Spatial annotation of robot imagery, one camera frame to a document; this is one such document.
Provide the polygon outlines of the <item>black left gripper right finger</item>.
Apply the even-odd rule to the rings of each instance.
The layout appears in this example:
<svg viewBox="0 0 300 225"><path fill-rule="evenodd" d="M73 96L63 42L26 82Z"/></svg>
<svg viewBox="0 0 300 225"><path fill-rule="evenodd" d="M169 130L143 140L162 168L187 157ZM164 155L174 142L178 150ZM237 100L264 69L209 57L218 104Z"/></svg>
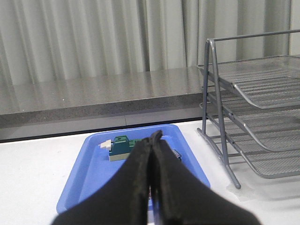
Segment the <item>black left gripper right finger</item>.
<svg viewBox="0 0 300 225"><path fill-rule="evenodd" d="M199 181L173 154L162 131L151 135L151 197L157 225L258 225L254 214Z"/></svg>

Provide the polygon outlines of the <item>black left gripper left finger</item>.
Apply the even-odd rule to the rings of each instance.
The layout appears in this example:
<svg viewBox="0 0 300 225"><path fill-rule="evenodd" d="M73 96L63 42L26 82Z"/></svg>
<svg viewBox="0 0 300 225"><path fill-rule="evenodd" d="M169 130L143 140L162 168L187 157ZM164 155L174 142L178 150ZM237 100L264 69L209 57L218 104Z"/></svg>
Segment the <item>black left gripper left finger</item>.
<svg viewBox="0 0 300 225"><path fill-rule="evenodd" d="M149 138L138 141L125 163L97 192L59 214L54 225L145 225L150 188Z"/></svg>

